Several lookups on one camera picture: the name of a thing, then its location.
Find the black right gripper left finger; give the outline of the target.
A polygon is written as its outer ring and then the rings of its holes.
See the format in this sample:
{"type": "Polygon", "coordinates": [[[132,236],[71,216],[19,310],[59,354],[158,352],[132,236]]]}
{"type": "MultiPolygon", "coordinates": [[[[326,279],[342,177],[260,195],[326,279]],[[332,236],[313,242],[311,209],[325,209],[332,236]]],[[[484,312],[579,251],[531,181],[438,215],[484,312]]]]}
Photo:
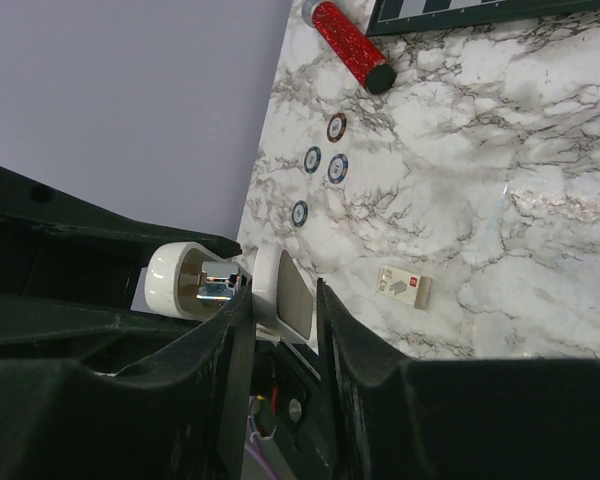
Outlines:
{"type": "Polygon", "coordinates": [[[114,376],[0,360],[0,479],[237,479],[255,349],[249,289],[114,376]]]}

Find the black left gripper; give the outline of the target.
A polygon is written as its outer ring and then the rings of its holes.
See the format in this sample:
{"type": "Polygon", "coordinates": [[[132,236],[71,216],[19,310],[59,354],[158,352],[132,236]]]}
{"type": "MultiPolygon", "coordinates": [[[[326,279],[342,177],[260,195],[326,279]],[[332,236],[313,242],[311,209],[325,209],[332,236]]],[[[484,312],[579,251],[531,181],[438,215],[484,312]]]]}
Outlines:
{"type": "Polygon", "coordinates": [[[222,259],[241,252],[234,240],[132,220],[0,166],[0,347],[188,332],[131,309],[142,269],[175,242],[222,259]]]}

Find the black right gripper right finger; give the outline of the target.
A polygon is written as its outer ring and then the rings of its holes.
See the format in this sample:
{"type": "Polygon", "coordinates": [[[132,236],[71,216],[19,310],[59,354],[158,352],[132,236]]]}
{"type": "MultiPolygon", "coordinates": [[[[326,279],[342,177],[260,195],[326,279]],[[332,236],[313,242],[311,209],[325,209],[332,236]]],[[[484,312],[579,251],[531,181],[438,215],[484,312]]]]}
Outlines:
{"type": "Polygon", "coordinates": [[[600,479],[600,360],[414,360],[316,291],[334,479],[600,479]]]}

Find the white stapler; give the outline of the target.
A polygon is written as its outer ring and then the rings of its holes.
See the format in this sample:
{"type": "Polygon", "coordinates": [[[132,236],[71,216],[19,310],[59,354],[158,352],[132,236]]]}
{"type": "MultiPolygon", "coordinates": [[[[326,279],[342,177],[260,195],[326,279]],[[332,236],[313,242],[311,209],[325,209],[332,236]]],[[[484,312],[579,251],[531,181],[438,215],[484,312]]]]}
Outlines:
{"type": "Polygon", "coordinates": [[[305,344],[312,331],[313,296],[283,247],[262,245],[253,271],[195,242],[169,243],[152,255],[144,281],[151,311],[206,321],[238,293],[253,294],[256,335],[272,343],[305,344]]]}

